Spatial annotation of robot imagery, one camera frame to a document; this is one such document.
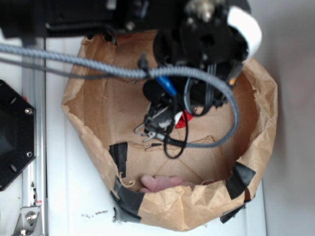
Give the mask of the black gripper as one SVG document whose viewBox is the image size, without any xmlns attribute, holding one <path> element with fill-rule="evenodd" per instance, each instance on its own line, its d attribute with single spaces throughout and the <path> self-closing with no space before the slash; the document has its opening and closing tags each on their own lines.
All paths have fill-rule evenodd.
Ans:
<svg viewBox="0 0 315 236">
<path fill-rule="evenodd" d="M 145 82 L 143 93 L 150 101 L 143 123 L 157 128 L 156 138 L 169 138 L 184 110 L 194 118 L 209 113 L 212 107 L 229 102 L 236 118 L 236 100 L 229 84 L 211 71 L 190 67 L 160 67 L 152 69 L 155 78 Z M 189 136 L 189 123 L 184 127 Z"/>
</svg>

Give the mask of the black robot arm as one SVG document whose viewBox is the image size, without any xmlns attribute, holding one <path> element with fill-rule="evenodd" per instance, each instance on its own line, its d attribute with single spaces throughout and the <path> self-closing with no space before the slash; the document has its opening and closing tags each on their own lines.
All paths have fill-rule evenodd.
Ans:
<svg viewBox="0 0 315 236">
<path fill-rule="evenodd" d="M 7 38 L 119 36 L 153 33 L 158 63 L 149 69 L 144 56 L 137 69 L 107 66 L 109 75 L 147 79 L 151 107 L 136 133 L 163 140 L 185 110 L 204 116 L 230 103 L 237 129 L 240 113 L 232 95 L 233 79 L 258 49 L 261 31 L 246 0 L 3 0 L 0 28 Z"/>
</svg>

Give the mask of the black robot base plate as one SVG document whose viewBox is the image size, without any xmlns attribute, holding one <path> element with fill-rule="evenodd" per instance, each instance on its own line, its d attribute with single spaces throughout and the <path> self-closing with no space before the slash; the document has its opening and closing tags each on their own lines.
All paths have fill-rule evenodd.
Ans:
<svg viewBox="0 0 315 236">
<path fill-rule="evenodd" d="M 0 81 L 0 190 L 35 158 L 35 115 L 32 107 L 4 80 Z"/>
</svg>

